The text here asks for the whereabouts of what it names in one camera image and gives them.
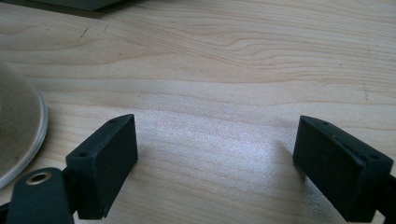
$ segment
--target hole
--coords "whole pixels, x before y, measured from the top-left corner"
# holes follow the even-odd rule
[[[78,154],[78,156],[81,157],[81,158],[87,157],[88,156],[88,152],[80,152]]]
[[[379,160],[379,156],[377,155],[369,155],[369,157],[373,160]]]
[[[36,175],[32,175],[29,179],[26,180],[26,184],[28,185],[37,185],[41,184],[44,181],[50,179],[49,172],[38,173]]]

